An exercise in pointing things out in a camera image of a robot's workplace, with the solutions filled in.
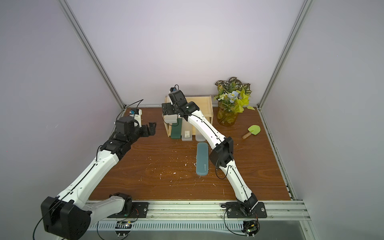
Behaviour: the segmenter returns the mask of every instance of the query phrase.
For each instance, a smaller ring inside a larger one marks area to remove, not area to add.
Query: wooden crate
[[[194,102],[196,105],[200,108],[201,112],[203,113],[204,117],[209,120],[211,124],[213,124],[214,119],[214,109],[212,107],[212,97],[206,96],[206,97],[185,97],[187,102]],[[169,96],[166,96],[165,103],[170,103]],[[172,126],[170,126],[168,123],[164,123],[166,127],[166,131],[168,134],[168,137],[170,136],[170,133],[172,131]],[[196,128],[192,126],[192,135],[196,135]]]

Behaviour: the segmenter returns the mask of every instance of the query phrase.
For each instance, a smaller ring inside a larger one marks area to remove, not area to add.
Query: wooden handle
[[[247,137],[249,137],[249,136],[251,136],[251,132],[248,132],[247,134],[245,134],[244,136],[243,136],[243,139],[246,139]]]

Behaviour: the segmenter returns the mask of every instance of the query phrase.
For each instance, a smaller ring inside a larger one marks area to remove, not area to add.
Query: clear plastic container
[[[198,142],[204,142],[205,141],[205,137],[196,129],[196,141]]]
[[[164,122],[169,123],[169,124],[177,123],[177,114],[164,115]]]
[[[192,124],[185,119],[183,119],[183,124],[181,125],[181,140],[192,141]]]

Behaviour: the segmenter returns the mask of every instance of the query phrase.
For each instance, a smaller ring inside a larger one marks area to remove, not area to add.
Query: wooden table
[[[231,127],[219,125],[216,113],[217,108],[214,108],[213,125],[233,138],[236,165],[256,197],[259,200],[290,200],[258,112],[245,109]],[[103,178],[90,199],[103,200],[110,194],[122,192],[134,200],[236,200],[229,181],[216,177],[211,162],[208,175],[199,177],[196,174],[198,142],[169,138],[161,116],[161,108],[142,108],[143,124],[157,122],[155,136],[141,137],[134,143]],[[259,125],[261,132],[242,139],[253,124]],[[217,173],[224,177],[221,170]]]

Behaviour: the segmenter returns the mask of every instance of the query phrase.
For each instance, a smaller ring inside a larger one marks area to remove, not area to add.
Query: flower vase
[[[237,115],[238,115],[238,113],[228,112],[228,111],[224,110],[223,108],[220,107],[220,104],[219,104],[219,108],[218,108],[218,112],[217,112],[217,122],[220,125],[223,125],[226,127],[232,126],[236,122]]]

